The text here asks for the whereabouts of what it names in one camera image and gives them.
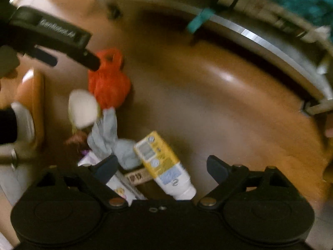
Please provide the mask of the yellow white tube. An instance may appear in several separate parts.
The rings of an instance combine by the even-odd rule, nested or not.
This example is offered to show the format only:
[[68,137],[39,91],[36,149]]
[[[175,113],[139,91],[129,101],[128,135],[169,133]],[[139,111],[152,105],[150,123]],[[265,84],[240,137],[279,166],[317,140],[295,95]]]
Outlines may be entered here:
[[134,145],[134,151],[159,187],[175,200],[191,200],[196,188],[187,170],[166,141],[153,131]]

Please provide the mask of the purple white snack package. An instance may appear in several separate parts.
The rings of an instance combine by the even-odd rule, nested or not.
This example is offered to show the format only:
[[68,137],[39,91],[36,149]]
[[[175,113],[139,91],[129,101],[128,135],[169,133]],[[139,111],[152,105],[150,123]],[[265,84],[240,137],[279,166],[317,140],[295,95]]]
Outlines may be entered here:
[[[78,166],[91,166],[100,163],[101,160],[93,153],[89,151],[79,162]],[[134,186],[132,186],[129,180],[122,175],[119,171],[106,183],[106,185],[115,193],[124,198],[129,205],[133,200],[146,200],[144,195],[139,192]]]

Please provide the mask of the white sock foot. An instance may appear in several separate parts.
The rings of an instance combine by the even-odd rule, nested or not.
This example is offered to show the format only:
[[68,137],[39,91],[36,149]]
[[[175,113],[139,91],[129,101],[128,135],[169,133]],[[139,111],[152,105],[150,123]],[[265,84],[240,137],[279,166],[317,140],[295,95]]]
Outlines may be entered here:
[[33,145],[35,138],[34,119],[26,106],[13,102],[1,109],[1,163],[9,164],[12,151]]

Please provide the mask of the red net mesh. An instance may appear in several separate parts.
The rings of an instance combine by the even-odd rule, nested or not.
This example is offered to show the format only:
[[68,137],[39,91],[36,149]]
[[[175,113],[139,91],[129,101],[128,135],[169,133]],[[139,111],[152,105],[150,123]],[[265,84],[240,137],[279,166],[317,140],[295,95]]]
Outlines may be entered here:
[[88,91],[93,94],[101,109],[119,108],[126,100],[131,82],[122,71],[124,58],[117,48],[97,53],[101,65],[88,73]]

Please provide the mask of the latte coffee stick packet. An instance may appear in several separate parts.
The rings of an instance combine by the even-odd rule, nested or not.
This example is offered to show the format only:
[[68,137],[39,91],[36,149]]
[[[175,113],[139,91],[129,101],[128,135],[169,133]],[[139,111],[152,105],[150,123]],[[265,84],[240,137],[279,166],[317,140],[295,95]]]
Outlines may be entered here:
[[131,185],[138,186],[143,183],[153,180],[153,177],[150,175],[146,168],[136,169],[129,173],[125,174],[125,177],[128,179]]

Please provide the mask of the white foam fruit net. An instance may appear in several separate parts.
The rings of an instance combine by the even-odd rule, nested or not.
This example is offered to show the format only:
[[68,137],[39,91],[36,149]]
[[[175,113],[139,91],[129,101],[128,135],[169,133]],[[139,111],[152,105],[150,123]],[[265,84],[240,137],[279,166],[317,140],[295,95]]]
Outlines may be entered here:
[[71,91],[68,100],[68,117],[74,131],[93,125],[100,115],[101,108],[93,94],[83,89]]

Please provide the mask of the left orange slipper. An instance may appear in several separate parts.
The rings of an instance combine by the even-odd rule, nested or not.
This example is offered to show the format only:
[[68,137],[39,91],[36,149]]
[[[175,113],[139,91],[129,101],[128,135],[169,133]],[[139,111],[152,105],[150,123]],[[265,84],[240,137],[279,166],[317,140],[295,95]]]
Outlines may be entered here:
[[1,109],[1,164],[29,159],[42,146],[44,76],[29,69],[18,85],[14,101]]

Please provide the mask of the metal bench frame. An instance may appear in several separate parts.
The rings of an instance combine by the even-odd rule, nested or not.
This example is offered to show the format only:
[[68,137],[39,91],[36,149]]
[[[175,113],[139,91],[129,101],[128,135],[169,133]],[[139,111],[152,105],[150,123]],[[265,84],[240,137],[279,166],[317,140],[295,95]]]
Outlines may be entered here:
[[150,9],[189,18],[188,30],[209,29],[280,68],[311,96],[304,111],[332,110],[332,43],[316,27],[269,0],[100,0],[112,18]]

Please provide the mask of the light blue paper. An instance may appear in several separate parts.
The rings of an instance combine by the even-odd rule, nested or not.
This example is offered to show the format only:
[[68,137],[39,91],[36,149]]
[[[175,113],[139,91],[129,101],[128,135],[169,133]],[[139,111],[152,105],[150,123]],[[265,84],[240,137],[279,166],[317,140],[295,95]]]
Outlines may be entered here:
[[134,152],[135,141],[121,139],[117,135],[117,117],[114,108],[103,111],[87,137],[87,144],[100,160],[115,155],[122,169],[132,170],[142,165]]

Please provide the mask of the dark red candy wrapper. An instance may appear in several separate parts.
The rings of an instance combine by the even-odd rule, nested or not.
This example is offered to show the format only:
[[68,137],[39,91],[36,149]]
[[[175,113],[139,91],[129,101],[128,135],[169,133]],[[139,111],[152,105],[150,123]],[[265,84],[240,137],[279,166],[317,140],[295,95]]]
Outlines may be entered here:
[[77,149],[84,149],[88,146],[87,144],[87,134],[84,131],[77,131],[69,137],[64,144],[66,146],[75,147]]

